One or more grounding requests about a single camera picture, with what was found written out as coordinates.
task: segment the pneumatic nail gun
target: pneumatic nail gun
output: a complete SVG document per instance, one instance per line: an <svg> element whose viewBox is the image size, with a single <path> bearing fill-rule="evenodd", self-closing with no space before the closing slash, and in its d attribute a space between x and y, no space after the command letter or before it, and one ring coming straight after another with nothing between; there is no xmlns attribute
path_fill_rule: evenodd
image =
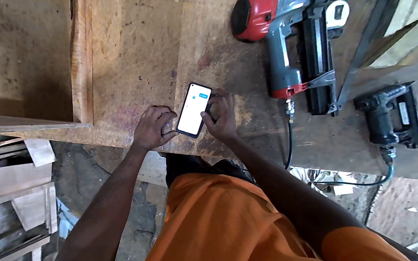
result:
<svg viewBox="0 0 418 261"><path fill-rule="evenodd" d="M337 110L330 39L340 36L348 15L344 0L238 0L235 4L232 32L242 40L267 40L272 97L287 100L290 122L294 114L291 97L305 90L312 115ZM288 60L286 38L293 34L294 24L304 47L300 55L304 79Z"/></svg>

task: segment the right hand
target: right hand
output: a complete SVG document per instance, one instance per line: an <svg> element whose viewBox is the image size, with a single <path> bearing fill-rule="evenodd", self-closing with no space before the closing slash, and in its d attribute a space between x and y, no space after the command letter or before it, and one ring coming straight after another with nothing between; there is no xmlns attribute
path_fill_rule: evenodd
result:
<svg viewBox="0 0 418 261"><path fill-rule="evenodd" d="M218 105L220 117L214 123L206 112L201 112L202 121L206 124L209 133L222 142L238 137L236 133L235 99L233 95L222 89L213 90L212 94L215 94L215 97L212 97L208 101L208 104Z"/></svg>

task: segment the left hand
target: left hand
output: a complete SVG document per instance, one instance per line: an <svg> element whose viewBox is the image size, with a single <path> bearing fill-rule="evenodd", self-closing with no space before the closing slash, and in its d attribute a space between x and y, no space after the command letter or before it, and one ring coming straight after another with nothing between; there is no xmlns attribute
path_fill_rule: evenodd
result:
<svg viewBox="0 0 418 261"><path fill-rule="evenodd" d="M133 145L150 151L166 144L167 141L178 135L176 131L162 134L164 125L175 117L177 114L167 107L150 106L141 115L133 135Z"/></svg>

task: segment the finger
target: finger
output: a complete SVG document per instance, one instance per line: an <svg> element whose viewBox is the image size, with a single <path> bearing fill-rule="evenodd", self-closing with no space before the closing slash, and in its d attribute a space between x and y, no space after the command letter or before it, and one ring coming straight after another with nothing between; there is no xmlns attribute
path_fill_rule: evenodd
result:
<svg viewBox="0 0 418 261"><path fill-rule="evenodd" d="M146 109L144 112L143 112L143 114L141 115L141 118L144 118L144 117L146 117L147 115L151 115L151 113L153 112L153 110L154 110L154 105L150 105L149 107L148 107L148 109Z"/></svg>
<svg viewBox="0 0 418 261"><path fill-rule="evenodd" d="M171 140L173 137L177 136L179 133L176 131L168 132L164 135L162 135L162 143L163 145L166 144L169 140Z"/></svg>
<svg viewBox="0 0 418 261"><path fill-rule="evenodd" d="M205 111L201 112L201 117L204 124L206 124L206 127L208 128L209 132L211 132L211 130L214 129L214 122L212 121L211 117Z"/></svg>
<svg viewBox="0 0 418 261"><path fill-rule="evenodd" d="M166 113L166 112L169 112L169 111L171 111L171 110L169 110L167 107L156 107L156 108L154 108L154 110L153 110L153 112L152 112L152 114L151 114L151 117L152 117L154 120L157 120L157 119L159 119L159 117L160 117L163 113Z"/></svg>
<svg viewBox="0 0 418 261"><path fill-rule="evenodd" d="M225 91L224 89L215 89L212 91L212 94L227 97L229 95L229 92Z"/></svg>
<svg viewBox="0 0 418 261"><path fill-rule="evenodd" d="M227 100L225 99L225 97L212 97L209 101L208 104L218 104L219 106L227 106Z"/></svg>
<svg viewBox="0 0 418 261"><path fill-rule="evenodd" d="M171 118L175 118L175 117L177 117L177 114L176 114L175 112L173 112L173 111L163 113L163 114L161 115L161 117L160 117L159 119L157 119L157 125L158 125L159 127L163 127L163 126L164 126L164 124L166 124L167 122L169 122L169 120L170 120Z"/></svg>

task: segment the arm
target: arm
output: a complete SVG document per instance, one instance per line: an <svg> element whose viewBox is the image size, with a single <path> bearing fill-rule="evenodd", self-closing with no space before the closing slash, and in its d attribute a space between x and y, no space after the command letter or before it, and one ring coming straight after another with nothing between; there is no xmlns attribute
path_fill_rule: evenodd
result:
<svg viewBox="0 0 418 261"><path fill-rule="evenodd" d="M259 155L236 133L234 98L223 90L209 103L218 105L220 118L214 123L207 113L201 116L208 131L227 145L246 165L275 208L288 217L299 235L317 252L324 237L336 228L364 226L348 211L320 195L284 168Z"/></svg>
<svg viewBox="0 0 418 261"><path fill-rule="evenodd" d="M161 134L164 125L176 116L166 107L150 107L143 113L129 152L77 222L56 260L115 259L144 156L178 134Z"/></svg>

